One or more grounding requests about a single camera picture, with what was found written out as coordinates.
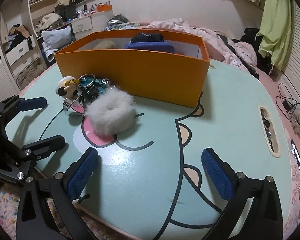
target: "toy car keychain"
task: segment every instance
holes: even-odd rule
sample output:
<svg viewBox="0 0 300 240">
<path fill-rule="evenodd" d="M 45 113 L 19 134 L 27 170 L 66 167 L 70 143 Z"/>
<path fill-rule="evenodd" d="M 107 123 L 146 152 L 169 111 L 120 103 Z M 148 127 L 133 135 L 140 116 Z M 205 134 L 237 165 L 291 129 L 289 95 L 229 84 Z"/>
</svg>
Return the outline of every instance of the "toy car keychain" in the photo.
<svg viewBox="0 0 300 240">
<path fill-rule="evenodd" d="M 85 107 L 100 94 L 106 93 L 110 86 L 109 79 L 98 79 L 93 74 L 82 75 L 79 79 L 67 76 L 58 82 L 56 94 L 64 98 L 63 108 L 68 110 L 77 103 Z"/>
</svg>

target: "blue clamp pad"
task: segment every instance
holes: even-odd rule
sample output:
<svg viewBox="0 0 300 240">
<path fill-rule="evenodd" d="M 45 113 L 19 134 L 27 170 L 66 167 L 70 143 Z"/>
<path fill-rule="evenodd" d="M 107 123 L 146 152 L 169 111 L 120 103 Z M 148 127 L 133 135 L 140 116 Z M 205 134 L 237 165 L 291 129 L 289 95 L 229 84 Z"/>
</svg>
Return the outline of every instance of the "blue clamp pad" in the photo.
<svg viewBox="0 0 300 240">
<path fill-rule="evenodd" d="M 218 161 L 222 162 L 211 148 L 207 148 L 202 152 L 203 169 L 209 175 L 221 198 L 230 201 L 234 194 L 233 184 Z"/>
<path fill-rule="evenodd" d="M 88 148 L 65 172 L 64 188 L 70 200 L 78 199 L 98 163 L 98 152 Z"/>
<path fill-rule="evenodd" d="M 18 109 L 21 112 L 43 108 L 47 105 L 47 100 L 44 97 L 41 98 L 31 98 L 20 101 Z"/>
</svg>

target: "cabinet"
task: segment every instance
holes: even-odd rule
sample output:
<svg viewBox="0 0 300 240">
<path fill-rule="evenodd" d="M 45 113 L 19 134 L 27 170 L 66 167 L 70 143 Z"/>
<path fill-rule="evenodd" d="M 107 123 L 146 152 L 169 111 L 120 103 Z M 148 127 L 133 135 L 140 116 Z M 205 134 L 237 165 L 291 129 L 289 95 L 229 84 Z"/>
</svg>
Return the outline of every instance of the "cabinet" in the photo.
<svg viewBox="0 0 300 240">
<path fill-rule="evenodd" d="M 7 36 L 7 31 L 13 25 L 25 26 L 30 34 L 32 50 L 29 49 L 28 41 L 25 39 L 5 53 L 10 46 L 8 40 L 15 38 Z M 24 82 L 19 82 L 20 78 L 18 77 L 23 71 L 29 68 L 34 70 L 32 73 L 37 73 L 36 68 L 39 65 L 39 69 L 44 70 L 46 68 L 32 27 L 28 0 L 5 0 L 0 6 L 0 49 L 2 50 L 3 65 L 6 71 L 9 72 L 11 82 L 18 86 L 20 90 L 27 85 Z"/>
<path fill-rule="evenodd" d="M 114 17 L 113 10 L 96 12 L 82 18 L 72 20 L 71 26 L 76 40 L 92 32 L 100 32 L 107 26 L 108 21 Z"/>
</svg>

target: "cardboard box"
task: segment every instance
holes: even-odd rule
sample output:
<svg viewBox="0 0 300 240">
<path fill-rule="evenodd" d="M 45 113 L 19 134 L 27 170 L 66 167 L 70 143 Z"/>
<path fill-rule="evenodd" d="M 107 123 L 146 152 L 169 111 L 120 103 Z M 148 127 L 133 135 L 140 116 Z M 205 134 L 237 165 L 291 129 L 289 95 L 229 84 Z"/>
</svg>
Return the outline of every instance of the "cardboard box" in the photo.
<svg viewBox="0 0 300 240">
<path fill-rule="evenodd" d="M 175 54 L 121 49 L 140 32 L 161 33 Z M 95 50 L 103 40 L 114 41 L 120 49 Z M 63 76 L 91 73 L 108 78 L 129 94 L 189 107 L 196 107 L 210 65 L 201 37 L 154 29 L 91 33 L 58 51 L 55 58 Z"/>
</svg>

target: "fur keychain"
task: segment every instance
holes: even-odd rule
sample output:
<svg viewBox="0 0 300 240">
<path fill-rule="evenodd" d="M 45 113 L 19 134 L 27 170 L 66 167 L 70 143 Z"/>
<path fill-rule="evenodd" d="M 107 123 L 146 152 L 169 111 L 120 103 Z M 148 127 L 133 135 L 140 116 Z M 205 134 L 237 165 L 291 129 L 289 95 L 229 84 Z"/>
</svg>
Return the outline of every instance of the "fur keychain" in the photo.
<svg viewBox="0 0 300 240">
<path fill-rule="evenodd" d="M 132 96 L 113 87 L 89 104 L 85 115 L 95 134 L 104 137 L 127 130 L 135 122 L 136 111 Z"/>
<path fill-rule="evenodd" d="M 104 40 L 97 44 L 94 49 L 115 49 L 116 45 L 111 40 Z"/>
</svg>

